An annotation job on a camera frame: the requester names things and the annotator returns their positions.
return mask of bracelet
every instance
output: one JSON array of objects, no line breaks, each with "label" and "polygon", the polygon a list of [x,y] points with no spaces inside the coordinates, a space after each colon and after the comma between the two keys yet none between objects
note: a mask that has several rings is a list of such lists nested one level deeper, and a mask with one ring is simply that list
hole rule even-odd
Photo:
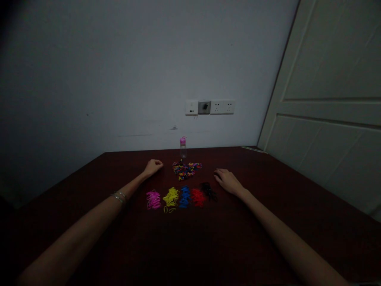
[{"label": "bracelet", "polygon": [[116,193],[113,193],[110,196],[116,198],[118,201],[120,201],[122,204],[124,204],[124,200],[122,200],[122,198],[120,196],[118,196]]},{"label": "bracelet", "polygon": [[127,196],[123,194],[122,192],[117,192],[118,194],[121,194],[124,197],[124,201],[127,201]]}]

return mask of plastic bottle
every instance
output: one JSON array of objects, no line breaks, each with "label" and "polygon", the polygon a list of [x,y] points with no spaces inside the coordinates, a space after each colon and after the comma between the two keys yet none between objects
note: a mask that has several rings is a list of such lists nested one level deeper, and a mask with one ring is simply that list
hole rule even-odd
[{"label": "plastic bottle", "polygon": [[180,138],[180,156],[183,159],[187,157],[187,146],[185,144],[185,136]]}]

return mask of door panel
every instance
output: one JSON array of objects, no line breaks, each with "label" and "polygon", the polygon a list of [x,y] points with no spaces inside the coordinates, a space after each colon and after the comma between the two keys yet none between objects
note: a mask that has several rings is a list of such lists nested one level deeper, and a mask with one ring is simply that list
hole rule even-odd
[{"label": "door panel", "polygon": [[258,146],[379,218],[381,2],[301,0]]}]

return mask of dark red tabletop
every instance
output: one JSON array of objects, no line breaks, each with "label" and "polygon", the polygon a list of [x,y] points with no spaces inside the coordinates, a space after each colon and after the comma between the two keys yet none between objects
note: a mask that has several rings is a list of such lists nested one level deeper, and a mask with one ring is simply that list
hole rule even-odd
[{"label": "dark red tabletop", "polygon": [[[215,182],[215,168],[232,171],[267,208],[350,281],[381,278],[381,224],[270,155],[240,147],[188,149],[202,163],[179,182],[179,150],[104,153],[1,223],[3,254],[20,273],[86,212],[145,168],[164,168],[136,191],[69,285],[149,283],[251,285],[298,280],[265,230],[236,197]],[[146,192],[210,182],[218,202],[204,208],[147,210]]]}]

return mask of rubber band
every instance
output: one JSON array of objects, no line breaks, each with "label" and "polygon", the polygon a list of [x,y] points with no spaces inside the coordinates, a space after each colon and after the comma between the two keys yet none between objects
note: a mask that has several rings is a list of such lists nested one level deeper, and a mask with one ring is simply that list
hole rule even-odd
[{"label": "rubber band", "polygon": [[147,209],[158,209],[160,207],[162,207],[162,205],[160,204],[160,194],[158,192],[156,192],[155,190],[152,190],[148,193],[146,193],[147,195]]},{"label": "rubber band", "polygon": [[202,208],[204,206],[204,201],[206,201],[206,198],[199,189],[192,189],[190,192],[190,197],[192,198],[192,201],[196,207]]},{"label": "rubber band", "polygon": [[188,186],[184,186],[181,188],[183,191],[181,194],[181,200],[179,201],[179,208],[186,209],[189,205],[189,201],[191,200],[191,192],[189,191]]},{"label": "rubber band", "polygon": [[172,169],[175,175],[179,175],[179,181],[183,181],[187,178],[192,177],[196,172],[195,169],[201,169],[201,163],[189,163],[188,166],[183,164],[181,159],[179,162],[174,162],[172,164]]},{"label": "rubber band", "polygon": [[168,190],[168,194],[163,197],[163,200],[166,202],[167,207],[176,207],[177,200],[179,199],[179,191],[174,187]]},{"label": "rubber band", "polygon": [[212,188],[210,187],[210,184],[208,182],[201,183],[201,189],[204,192],[204,194],[209,198],[209,201],[210,199],[212,199],[213,201],[217,202],[216,192],[212,191]]}]

